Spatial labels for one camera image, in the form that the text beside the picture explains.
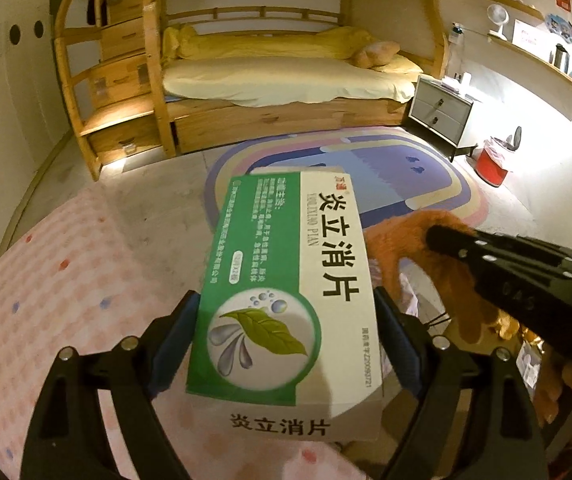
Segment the green white medicine box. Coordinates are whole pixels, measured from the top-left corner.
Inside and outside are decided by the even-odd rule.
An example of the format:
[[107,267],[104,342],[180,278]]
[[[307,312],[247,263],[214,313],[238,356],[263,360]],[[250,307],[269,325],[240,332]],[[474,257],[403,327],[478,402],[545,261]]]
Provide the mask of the green white medicine box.
[[382,414],[374,289],[351,178],[229,184],[200,295],[187,393],[233,434],[369,441]]

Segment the pink lined trash bin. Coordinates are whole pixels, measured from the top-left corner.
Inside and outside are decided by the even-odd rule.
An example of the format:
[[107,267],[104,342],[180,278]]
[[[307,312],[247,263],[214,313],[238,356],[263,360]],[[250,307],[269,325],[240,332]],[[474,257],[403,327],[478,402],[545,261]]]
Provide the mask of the pink lined trash bin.
[[442,335],[450,325],[450,315],[445,311],[436,287],[428,274],[413,260],[400,262],[400,283],[402,299],[397,307],[402,313],[419,318],[428,325],[429,334]]

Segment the orange peels on side table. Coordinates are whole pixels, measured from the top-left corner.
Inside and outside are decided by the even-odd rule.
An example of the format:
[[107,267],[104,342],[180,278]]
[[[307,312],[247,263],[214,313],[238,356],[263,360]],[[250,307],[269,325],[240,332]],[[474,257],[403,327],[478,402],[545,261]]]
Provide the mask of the orange peels on side table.
[[494,330],[499,340],[502,341],[502,344],[505,344],[510,351],[514,352],[517,352],[522,344],[540,348],[544,342],[540,336],[520,324],[503,310],[498,310],[498,317],[492,325],[492,330]]

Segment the red small bin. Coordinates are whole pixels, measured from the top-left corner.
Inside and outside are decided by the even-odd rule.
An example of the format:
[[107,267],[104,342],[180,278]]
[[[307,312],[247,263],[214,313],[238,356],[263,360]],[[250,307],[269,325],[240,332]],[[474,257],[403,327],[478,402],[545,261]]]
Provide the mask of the red small bin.
[[476,159],[476,174],[488,185],[499,188],[505,181],[508,170],[505,150],[494,139],[486,140]]

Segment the pink checkered tablecloth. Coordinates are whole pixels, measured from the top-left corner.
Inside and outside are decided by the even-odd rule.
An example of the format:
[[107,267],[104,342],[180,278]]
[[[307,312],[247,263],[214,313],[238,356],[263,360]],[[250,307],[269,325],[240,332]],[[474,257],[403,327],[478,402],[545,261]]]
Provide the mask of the pink checkered tablecloth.
[[[101,186],[57,208],[0,259],[0,469],[20,475],[24,441],[57,352],[108,351],[172,311],[182,284],[158,278],[138,259],[118,210]],[[185,374],[153,406],[195,479],[357,479],[323,442],[238,437],[203,423],[184,391]]]

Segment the rainbow oval rug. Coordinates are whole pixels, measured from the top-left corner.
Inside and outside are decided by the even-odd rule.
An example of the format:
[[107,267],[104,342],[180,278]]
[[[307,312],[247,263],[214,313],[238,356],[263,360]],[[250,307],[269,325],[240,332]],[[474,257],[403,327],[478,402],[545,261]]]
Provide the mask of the rainbow oval rug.
[[351,176],[362,226],[418,209],[448,210],[481,226],[487,199],[472,177],[399,127],[286,134],[227,148],[205,181],[205,211],[216,226],[231,178],[259,169],[312,168]]

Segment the grey bedside table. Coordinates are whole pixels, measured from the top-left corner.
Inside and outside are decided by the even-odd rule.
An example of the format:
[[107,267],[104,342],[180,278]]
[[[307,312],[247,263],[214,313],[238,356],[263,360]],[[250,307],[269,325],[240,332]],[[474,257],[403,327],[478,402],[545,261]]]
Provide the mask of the grey bedside table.
[[408,117],[450,145],[450,155],[471,156],[480,142],[482,103],[471,96],[461,96],[443,82],[420,75],[409,104]]

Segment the steel kettle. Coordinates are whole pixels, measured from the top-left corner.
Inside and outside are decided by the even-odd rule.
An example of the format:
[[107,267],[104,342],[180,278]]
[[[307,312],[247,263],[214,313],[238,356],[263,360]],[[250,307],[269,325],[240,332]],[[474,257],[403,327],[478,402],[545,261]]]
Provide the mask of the steel kettle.
[[556,44],[554,50],[551,51],[551,63],[561,73],[566,74],[569,70],[569,52],[562,44]]

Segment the white desk fan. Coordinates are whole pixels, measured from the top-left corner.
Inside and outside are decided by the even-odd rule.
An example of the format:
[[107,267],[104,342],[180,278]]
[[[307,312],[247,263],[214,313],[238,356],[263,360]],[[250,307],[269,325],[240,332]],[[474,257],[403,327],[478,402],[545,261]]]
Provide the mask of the white desk fan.
[[488,31],[491,37],[507,40],[504,34],[504,27],[509,22],[508,11],[498,3],[490,4],[486,9],[487,18],[493,24],[493,28]]

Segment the plush toy on bed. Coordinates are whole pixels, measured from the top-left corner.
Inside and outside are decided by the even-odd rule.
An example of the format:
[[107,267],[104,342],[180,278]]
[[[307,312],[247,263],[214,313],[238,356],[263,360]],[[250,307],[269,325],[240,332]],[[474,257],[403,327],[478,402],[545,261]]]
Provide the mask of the plush toy on bed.
[[373,67],[387,65],[401,50],[395,41],[377,41],[356,51],[351,63],[359,68],[370,70]]

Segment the yellow blanket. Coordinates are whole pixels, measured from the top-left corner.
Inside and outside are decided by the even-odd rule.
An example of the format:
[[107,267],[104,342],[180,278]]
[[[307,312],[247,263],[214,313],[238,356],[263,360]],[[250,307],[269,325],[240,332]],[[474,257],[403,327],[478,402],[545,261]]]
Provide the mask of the yellow blanket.
[[333,58],[347,60],[377,41],[367,30],[335,27],[316,34],[200,35],[193,26],[168,27],[162,36],[162,61],[221,58]]

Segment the white wardrobe with round holes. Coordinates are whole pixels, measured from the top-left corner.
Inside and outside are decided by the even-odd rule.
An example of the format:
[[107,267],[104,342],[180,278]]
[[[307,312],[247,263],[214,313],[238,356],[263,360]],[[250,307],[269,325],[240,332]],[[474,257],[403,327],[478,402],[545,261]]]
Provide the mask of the white wardrobe with round holes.
[[70,126],[50,0],[0,0],[0,245],[34,176]]

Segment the wooden bunk bed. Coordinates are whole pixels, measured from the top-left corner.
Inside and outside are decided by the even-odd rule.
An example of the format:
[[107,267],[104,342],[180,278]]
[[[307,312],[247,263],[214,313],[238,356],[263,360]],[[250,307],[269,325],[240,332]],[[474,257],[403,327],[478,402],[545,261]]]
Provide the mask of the wooden bunk bed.
[[[164,19],[157,0],[159,32]],[[432,58],[400,50],[370,70],[333,58],[221,58],[162,61],[165,107],[176,154],[280,134],[351,127],[398,126],[420,75],[445,72],[447,48],[438,0],[423,0],[434,41]],[[337,27],[353,8],[341,0]],[[228,35],[278,36],[287,30],[235,30]]]

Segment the wooden stair drawers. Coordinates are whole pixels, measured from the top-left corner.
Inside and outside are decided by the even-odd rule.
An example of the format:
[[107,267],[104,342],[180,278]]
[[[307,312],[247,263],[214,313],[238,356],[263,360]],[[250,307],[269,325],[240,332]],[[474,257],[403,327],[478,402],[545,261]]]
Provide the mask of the wooden stair drawers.
[[54,23],[60,88],[92,178],[120,159],[176,155],[165,107],[157,0],[62,0]]

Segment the wall shelf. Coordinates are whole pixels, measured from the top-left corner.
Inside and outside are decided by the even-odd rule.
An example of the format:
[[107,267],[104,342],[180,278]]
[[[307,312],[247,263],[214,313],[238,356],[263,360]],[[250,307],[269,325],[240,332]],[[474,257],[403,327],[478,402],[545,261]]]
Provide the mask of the wall shelf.
[[560,36],[546,32],[544,14],[520,0],[480,0],[489,6],[498,3],[509,13],[504,27],[507,40],[491,37],[493,24],[487,18],[487,29],[473,37],[484,42],[479,62],[491,70],[520,84],[541,98],[566,119],[572,119],[572,77],[569,70],[561,73],[551,63],[551,51],[556,44],[566,43]]

